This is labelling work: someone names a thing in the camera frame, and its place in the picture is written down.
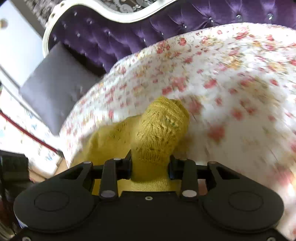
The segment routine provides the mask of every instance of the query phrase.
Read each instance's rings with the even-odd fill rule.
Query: yellow knit sweater
[[[168,178],[169,157],[187,132],[189,114],[178,100],[156,99],[143,115],[102,126],[92,134],[78,160],[102,165],[112,158],[124,158],[131,150],[133,171],[130,180],[118,181],[122,191],[177,191],[180,181]],[[93,194],[98,194],[96,180]]]

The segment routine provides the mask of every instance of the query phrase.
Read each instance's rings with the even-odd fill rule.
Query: red rod
[[[0,110],[0,115],[7,120],[9,123],[11,123],[14,127],[16,127],[18,130],[20,130],[21,132],[25,133],[27,136],[31,137],[34,141],[37,141],[40,145],[45,146],[46,148],[50,149],[51,151],[55,152],[56,154],[58,154],[59,156],[61,156],[62,152],[60,150],[57,150],[55,148],[53,148],[52,146],[46,144],[45,142],[41,141],[40,139],[38,139],[37,137],[33,136],[31,133],[29,133],[28,131],[26,131],[24,128],[22,128],[21,126],[19,126],[18,124],[16,124],[12,119],[10,119],[6,114],[4,114],[2,112],[2,110]]]

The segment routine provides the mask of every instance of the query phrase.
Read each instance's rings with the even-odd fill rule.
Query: purple tufted headboard
[[[75,5],[52,28],[48,49],[62,41],[108,72],[121,58],[185,32],[236,22],[295,28],[295,21],[293,0],[178,0],[134,23],[114,22],[91,8]]]

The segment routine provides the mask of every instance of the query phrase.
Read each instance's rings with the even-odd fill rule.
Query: gray pillow
[[[63,46],[56,44],[27,79],[19,94],[53,135],[58,135],[75,103],[97,82]]]

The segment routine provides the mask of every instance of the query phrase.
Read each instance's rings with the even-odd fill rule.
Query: floral blanket
[[[178,154],[220,162],[277,191],[285,203],[278,229],[296,238],[295,40],[286,27],[236,23],[124,58],[66,120],[60,136],[68,165],[100,125],[140,114],[161,95],[180,99],[191,120]]]

